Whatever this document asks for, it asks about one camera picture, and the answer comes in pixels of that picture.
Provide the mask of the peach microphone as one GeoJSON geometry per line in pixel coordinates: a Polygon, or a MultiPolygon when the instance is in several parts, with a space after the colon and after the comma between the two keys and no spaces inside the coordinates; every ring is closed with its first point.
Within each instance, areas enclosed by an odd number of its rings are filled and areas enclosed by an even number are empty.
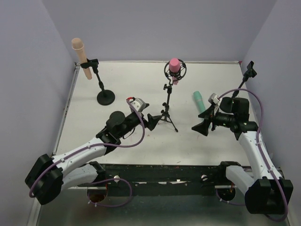
{"type": "MultiPolygon", "coordinates": [[[[80,38],[74,38],[71,40],[72,49],[75,50],[77,53],[77,56],[79,58],[80,64],[87,63],[87,56],[85,52],[84,43],[80,38]]],[[[91,71],[88,68],[82,68],[84,71],[84,74],[88,80],[92,79],[91,71]]]]}

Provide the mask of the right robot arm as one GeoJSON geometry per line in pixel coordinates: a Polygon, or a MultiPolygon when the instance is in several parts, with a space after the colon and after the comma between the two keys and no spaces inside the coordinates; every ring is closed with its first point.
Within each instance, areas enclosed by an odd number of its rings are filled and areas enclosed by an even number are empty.
{"type": "Polygon", "coordinates": [[[238,163],[225,166],[225,177],[244,195],[251,214],[283,215],[293,191],[290,180],[276,170],[262,143],[258,125],[249,120],[249,101],[241,97],[211,100],[211,106],[199,114],[203,121],[191,129],[204,136],[217,126],[229,128],[246,153],[252,176],[238,163]]]}

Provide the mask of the black round-base clip stand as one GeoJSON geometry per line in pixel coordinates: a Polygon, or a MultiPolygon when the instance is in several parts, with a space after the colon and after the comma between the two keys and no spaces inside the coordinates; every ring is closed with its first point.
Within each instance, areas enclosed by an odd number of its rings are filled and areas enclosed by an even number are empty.
{"type": "Polygon", "coordinates": [[[93,73],[96,75],[96,77],[98,79],[99,88],[101,89],[101,91],[98,93],[98,95],[96,97],[97,102],[100,105],[107,106],[107,105],[110,105],[114,102],[115,94],[111,90],[108,90],[108,89],[104,88],[104,84],[101,81],[100,76],[99,76],[98,65],[99,65],[98,59],[92,59],[92,60],[87,59],[87,62],[84,62],[84,63],[80,64],[80,66],[83,69],[87,79],[89,79],[89,80],[92,79],[92,74],[91,74],[91,71],[90,71],[90,67],[92,68],[93,73]]]}

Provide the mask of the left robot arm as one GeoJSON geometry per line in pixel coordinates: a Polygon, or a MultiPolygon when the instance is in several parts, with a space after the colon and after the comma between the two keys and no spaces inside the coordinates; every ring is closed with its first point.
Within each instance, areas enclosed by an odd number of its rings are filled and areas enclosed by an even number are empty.
{"type": "Polygon", "coordinates": [[[29,197],[36,198],[41,205],[53,201],[62,190],[81,184],[94,184],[99,175],[99,167],[89,163],[98,157],[109,154],[116,148],[128,148],[121,144],[121,138],[137,126],[145,130],[154,130],[161,116],[143,116],[148,103],[139,98],[130,98],[127,104],[131,113],[126,116],[121,111],[114,111],[106,121],[105,127],[90,141],[65,154],[41,155],[27,177],[25,184],[29,187],[29,197]]]}

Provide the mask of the black tripod shock-mount stand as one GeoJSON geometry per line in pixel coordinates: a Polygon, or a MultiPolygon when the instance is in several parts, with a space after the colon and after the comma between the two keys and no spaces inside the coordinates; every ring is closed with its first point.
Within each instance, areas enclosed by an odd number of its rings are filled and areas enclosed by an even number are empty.
{"type": "MultiPolygon", "coordinates": [[[[181,59],[179,59],[179,61],[180,61],[180,66],[181,66],[180,71],[175,75],[175,77],[178,79],[178,82],[180,80],[182,80],[184,78],[184,76],[186,75],[186,73],[187,73],[186,63],[184,61],[182,61],[181,59]]],[[[170,75],[170,71],[169,71],[169,61],[165,64],[164,75],[168,79],[169,83],[165,84],[164,87],[163,87],[163,90],[166,90],[166,92],[167,92],[167,99],[166,99],[166,102],[164,102],[162,104],[164,109],[161,111],[162,118],[161,118],[160,121],[171,123],[174,130],[175,130],[175,132],[178,132],[178,129],[176,128],[176,126],[173,123],[173,121],[170,117],[170,114],[169,114],[170,96],[172,94],[172,90],[173,90],[173,86],[174,86],[171,75],[170,75]]]]}

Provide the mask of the pink microphone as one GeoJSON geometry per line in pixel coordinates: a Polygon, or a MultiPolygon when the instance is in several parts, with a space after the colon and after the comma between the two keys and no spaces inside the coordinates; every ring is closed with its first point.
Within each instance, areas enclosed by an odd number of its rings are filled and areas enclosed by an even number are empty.
{"type": "Polygon", "coordinates": [[[178,58],[172,58],[169,61],[169,71],[174,85],[178,84],[178,79],[175,75],[180,71],[180,61],[178,58]]]}

